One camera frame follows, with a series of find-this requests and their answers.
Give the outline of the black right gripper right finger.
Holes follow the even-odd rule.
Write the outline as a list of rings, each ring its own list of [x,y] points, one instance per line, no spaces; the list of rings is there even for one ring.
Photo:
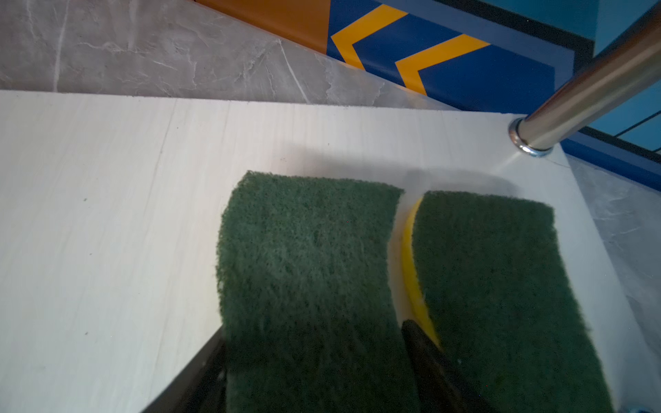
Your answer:
[[[495,412],[413,320],[401,326],[422,412]]]

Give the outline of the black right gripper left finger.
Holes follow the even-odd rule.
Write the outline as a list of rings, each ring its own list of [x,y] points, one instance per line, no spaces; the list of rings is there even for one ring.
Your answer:
[[[220,327],[143,412],[225,412],[227,343]]]

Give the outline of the green yellow sponge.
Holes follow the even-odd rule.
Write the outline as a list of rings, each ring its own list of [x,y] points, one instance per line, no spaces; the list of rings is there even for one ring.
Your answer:
[[[217,246],[230,412],[417,412],[388,283],[402,192],[250,171]]]
[[[429,191],[408,227],[421,309],[469,387],[498,412],[611,412],[559,252],[554,210]]]

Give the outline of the white two-tier metal shelf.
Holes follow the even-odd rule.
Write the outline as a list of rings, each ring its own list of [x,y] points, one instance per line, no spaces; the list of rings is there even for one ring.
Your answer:
[[[1,409],[139,412],[220,327],[248,170],[555,208],[617,404],[660,406],[660,194],[190,1],[1,4]]]

